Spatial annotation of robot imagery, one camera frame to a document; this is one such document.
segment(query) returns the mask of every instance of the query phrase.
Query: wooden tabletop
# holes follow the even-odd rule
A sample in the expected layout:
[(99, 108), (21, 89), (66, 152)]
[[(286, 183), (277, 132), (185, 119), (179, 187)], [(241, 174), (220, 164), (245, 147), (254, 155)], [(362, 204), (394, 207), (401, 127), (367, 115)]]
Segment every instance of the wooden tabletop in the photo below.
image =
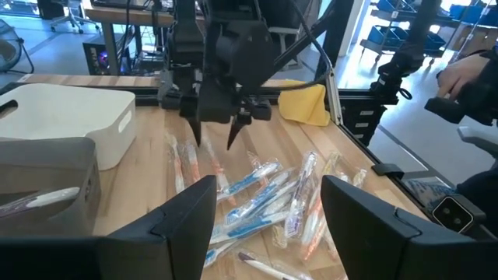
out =
[[(92, 86), (154, 86), (153, 78), (27, 75), (22, 82), (46, 82), (63, 85)], [(100, 173), (102, 198), (97, 217), (95, 234), (107, 234), (132, 222), (175, 194), (174, 164), (170, 145), (165, 138), (168, 131), (177, 137), (181, 145), (193, 142), (188, 123), (178, 117), (176, 111), (165, 111), (157, 107), (136, 108), (137, 136), (119, 165)], [(247, 152), (257, 155), (262, 162), (276, 158), (284, 167), (300, 167), (302, 156), (307, 151), (319, 155), (316, 171), (320, 173), (331, 152), (342, 155), (339, 169), (353, 176), (358, 169), (367, 170), (363, 189), (385, 201), (423, 217), (423, 214), (386, 177), (378, 177), (370, 170), (373, 163), (334, 124), (325, 128), (286, 121), (274, 108), (271, 121), (254, 121), (237, 136), (230, 151), (226, 151), (229, 126), (203, 124), (219, 161), (230, 182), (241, 179), (253, 169)], [(186, 185), (192, 183), (191, 169), (185, 152), (182, 152), (182, 170)], [(201, 176), (213, 174), (209, 155), (201, 146), (198, 150)], [(237, 201), (248, 199), (258, 187), (250, 187), (237, 195)], [(232, 206), (228, 201), (218, 205), (216, 218), (223, 217)], [(309, 261), (300, 260), (299, 247), (295, 244), (280, 249), (272, 243), (272, 230), (266, 229), (240, 245), (257, 254), (268, 257), (273, 263), (284, 261), (292, 267), (309, 273), (315, 280), (342, 279), (344, 270), (339, 259), (333, 259), (323, 243)], [(227, 254), (212, 267), (206, 268), (202, 279), (272, 279), (243, 264)]]
[[(85, 15), (98, 23), (126, 24), (125, 9), (86, 5)], [(159, 12), (157, 15), (157, 27), (170, 26), (173, 23), (173, 17), (169, 13)], [(204, 18), (198, 17), (198, 23), (202, 21)], [(130, 24), (151, 26), (153, 24), (151, 11), (130, 10)]]

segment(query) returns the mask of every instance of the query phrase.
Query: office chair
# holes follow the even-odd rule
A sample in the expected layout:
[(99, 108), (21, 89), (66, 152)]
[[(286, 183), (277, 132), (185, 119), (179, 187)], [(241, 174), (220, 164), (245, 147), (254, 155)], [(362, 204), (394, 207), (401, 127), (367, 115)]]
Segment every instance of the office chair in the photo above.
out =
[(491, 169), (498, 168), (498, 136), (476, 131), (469, 127), (459, 127), (458, 135), (463, 142), (474, 144), (481, 150), (488, 152), (496, 159)]
[(50, 29), (53, 32), (55, 32), (55, 27), (59, 23), (65, 23), (65, 22), (70, 22), (71, 26), (73, 28), (78, 27), (78, 32), (80, 34), (83, 34), (83, 30), (81, 29), (81, 25), (83, 25), (84, 23), (95, 24), (95, 29), (96, 30), (99, 29), (99, 26), (95, 22), (93, 22), (89, 19), (84, 19), (84, 18), (79, 17), (79, 16), (75, 16), (72, 14), (72, 9), (79, 9), (81, 7), (81, 0), (52, 0), (52, 2), (58, 3), (58, 4), (62, 5), (63, 7), (68, 8), (68, 15), (67, 16), (62, 16), (62, 17), (59, 17), (57, 19), (54, 19), (54, 21), (51, 23)]

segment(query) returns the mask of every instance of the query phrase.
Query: white storage box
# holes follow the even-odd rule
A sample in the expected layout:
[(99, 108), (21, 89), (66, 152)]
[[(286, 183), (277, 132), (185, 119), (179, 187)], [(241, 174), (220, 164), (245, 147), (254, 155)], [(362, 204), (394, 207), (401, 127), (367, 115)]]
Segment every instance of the white storage box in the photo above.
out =
[(107, 170), (135, 138), (135, 94), (130, 92), (29, 84), (0, 96), (0, 106), (15, 103), (14, 111), (0, 117), (0, 141), (88, 137), (96, 143), (99, 169)]

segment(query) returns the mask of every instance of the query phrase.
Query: person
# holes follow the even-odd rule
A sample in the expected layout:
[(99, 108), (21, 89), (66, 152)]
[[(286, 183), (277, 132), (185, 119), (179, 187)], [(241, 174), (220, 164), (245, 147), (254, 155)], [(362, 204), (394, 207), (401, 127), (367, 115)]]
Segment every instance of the person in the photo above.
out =
[[(477, 51), (466, 58), (448, 65), (437, 76), (439, 97), (456, 100), (462, 86), (477, 79), (490, 59), (498, 60), (498, 47), (489, 51)], [(427, 184), (418, 180), (408, 180), (407, 188), (429, 212), (449, 194), (461, 194), (486, 213), (484, 225), (498, 236), (498, 168), (478, 173), (455, 189), (440, 184)]]

